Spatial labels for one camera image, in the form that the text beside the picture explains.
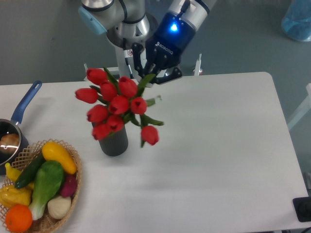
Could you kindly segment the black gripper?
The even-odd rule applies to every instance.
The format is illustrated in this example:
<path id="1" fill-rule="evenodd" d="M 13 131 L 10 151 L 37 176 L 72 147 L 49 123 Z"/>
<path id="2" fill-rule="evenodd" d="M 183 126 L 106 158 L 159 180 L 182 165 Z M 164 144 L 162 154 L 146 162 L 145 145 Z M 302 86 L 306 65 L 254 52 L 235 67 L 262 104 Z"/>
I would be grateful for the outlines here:
<path id="1" fill-rule="evenodd" d="M 145 42 L 146 59 L 142 63 L 145 51 L 142 44 L 132 44 L 134 69 L 142 81 L 147 74 L 158 74 L 160 71 L 172 68 L 169 75 L 154 77 L 151 84 L 164 84 L 182 77 L 181 70 L 176 67 L 181 55 L 195 35 L 195 29 L 185 21 L 168 12 L 165 14 L 154 34 Z"/>

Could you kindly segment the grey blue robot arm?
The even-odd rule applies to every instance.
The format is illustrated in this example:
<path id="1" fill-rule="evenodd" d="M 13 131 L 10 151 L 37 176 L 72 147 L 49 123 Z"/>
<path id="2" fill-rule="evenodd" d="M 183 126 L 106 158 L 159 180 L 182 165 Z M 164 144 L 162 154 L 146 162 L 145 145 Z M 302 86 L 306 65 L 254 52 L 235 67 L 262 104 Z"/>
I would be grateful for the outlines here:
<path id="1" fill-rule="evenodd" d="M 82 21 L 114 46 L 119 76 L 151 84 L 182 77 L 181 55 L 215 5 L 214 0 L 174 0 L 162 21 L 145 10 L 143 0 L 84 0 Z"/>

